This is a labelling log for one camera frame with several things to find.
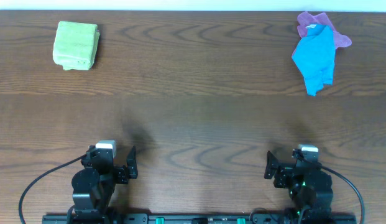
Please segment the blue microfiber cloth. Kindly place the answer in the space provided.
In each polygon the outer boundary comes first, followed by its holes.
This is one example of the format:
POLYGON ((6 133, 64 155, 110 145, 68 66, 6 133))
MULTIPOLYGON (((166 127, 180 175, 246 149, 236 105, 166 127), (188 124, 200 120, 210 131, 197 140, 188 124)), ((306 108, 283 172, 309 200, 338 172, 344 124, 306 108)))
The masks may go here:
POLYGON ((308 95, 315 96, 325 85, 333 83, 335 56, 333 30, 322 24, 310 25, 292 55, 308 95))

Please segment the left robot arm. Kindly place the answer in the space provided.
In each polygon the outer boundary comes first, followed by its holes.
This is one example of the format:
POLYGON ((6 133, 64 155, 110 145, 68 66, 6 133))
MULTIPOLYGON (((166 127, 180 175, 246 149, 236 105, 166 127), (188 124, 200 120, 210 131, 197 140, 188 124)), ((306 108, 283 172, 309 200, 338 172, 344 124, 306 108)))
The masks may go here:
POLYGON ((82 158, 84 169, 71 181, 72 206, 67 212, 67 223, 123 223, 124 215, 109 207, 117 184, 127 185, 138 176, 136 147, 126 157, 126 164, 115 166, 113 150, 90 146, 82 158))

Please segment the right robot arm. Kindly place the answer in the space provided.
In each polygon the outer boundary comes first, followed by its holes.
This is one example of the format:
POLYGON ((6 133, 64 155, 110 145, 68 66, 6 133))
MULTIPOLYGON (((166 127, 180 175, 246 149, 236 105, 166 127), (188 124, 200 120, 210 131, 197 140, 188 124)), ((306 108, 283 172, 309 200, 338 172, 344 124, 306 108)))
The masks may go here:
POLYGON ((279 161, 267 153, 265 179, 273 179, 276 188, 287 189, 295 207, 286 209, 278 223, 327 223, 331 221, 333 190, 331 176, 318 162, 319 150, 301 144, 292 152, 294 164, 279 161))

